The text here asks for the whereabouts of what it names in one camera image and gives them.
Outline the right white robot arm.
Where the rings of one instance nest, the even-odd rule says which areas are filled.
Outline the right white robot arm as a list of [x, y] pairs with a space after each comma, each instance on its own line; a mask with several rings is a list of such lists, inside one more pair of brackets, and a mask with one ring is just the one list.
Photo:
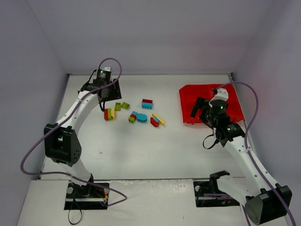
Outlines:
[[199, 113], [200, 120], [212, 129], [216, 144], [221, 144], [241, 168], [247, 183], [237, 182], [226, 170], [210, 175], [215, 194], [225, 193], [242, 206], [246, 216], [255, 225], [291, 216], [289, 205], [292, 191], [274, 179], [248, 145], [246, 132], [226, 114], [226, 100], [197, 98], [191, 117]]

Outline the green small lego brick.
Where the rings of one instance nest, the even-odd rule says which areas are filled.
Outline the green small lego brick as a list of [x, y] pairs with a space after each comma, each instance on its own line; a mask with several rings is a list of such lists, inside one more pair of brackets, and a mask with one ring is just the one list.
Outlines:
[[130, 117], [128, 118], [128, 121], [129, 121], [130, 123], [134, 123], [134, 122], [136, 121], [136, 118], [130, 116]]

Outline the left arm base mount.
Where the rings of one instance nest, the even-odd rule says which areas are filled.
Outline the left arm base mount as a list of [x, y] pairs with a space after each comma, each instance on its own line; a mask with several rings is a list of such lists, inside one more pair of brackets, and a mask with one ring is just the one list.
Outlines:
[[71, 181], [66, 189], [64, 210], [107, 210], [109, 189], [88, 185], [87, 188]]

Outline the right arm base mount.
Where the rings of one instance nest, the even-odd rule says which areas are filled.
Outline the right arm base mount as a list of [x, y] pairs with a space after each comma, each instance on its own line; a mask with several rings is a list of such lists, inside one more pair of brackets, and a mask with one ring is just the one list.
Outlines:
[[212, 178], [194, 179], [193, 189], [197, 208], [239, 206], [239, 202], [220, 191]]

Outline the blue oval lego brick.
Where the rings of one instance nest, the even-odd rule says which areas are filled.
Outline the blue oval lego brick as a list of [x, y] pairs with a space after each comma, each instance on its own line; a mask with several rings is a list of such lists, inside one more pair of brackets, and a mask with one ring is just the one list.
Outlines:
[[136, 120], [137, 120], [138, 122], [146, 123], [146, 122], [147, 122], [147, 119], [148, 119], [148, 117], [147, 117], [146, 114], [138, 113], [138, 114], [136, 115]]

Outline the green square lego brick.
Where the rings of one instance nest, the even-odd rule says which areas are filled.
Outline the green square lego brick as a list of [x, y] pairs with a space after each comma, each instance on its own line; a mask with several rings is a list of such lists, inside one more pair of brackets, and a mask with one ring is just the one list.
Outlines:
[[126, 109], [126, 110], [129, 110], [130, 104], [127, 103], [127, 102], [123, 102], [123, 103], [121, 104], [121, 108]]
[[115, 111], [120, 111], [121, 110], [121, 103], [116, 102], [115, 103]]

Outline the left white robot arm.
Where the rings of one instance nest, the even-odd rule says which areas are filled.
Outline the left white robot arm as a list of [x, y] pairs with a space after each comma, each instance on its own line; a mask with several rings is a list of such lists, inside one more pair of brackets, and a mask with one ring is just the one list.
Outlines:
[[111, 79], [111, 68], [97, 69], [96, 78], [90, 78], [78, 91], [78, 97], [67, 113], [55, 124], [44, 128], [45, 155], [59, 164], [71, 178], [74, 193], [89, 197], [94, 191], [94, 177], [81, 160], [82, 148], [79, 130], [98, 105], [121, 99], [117, 79]]

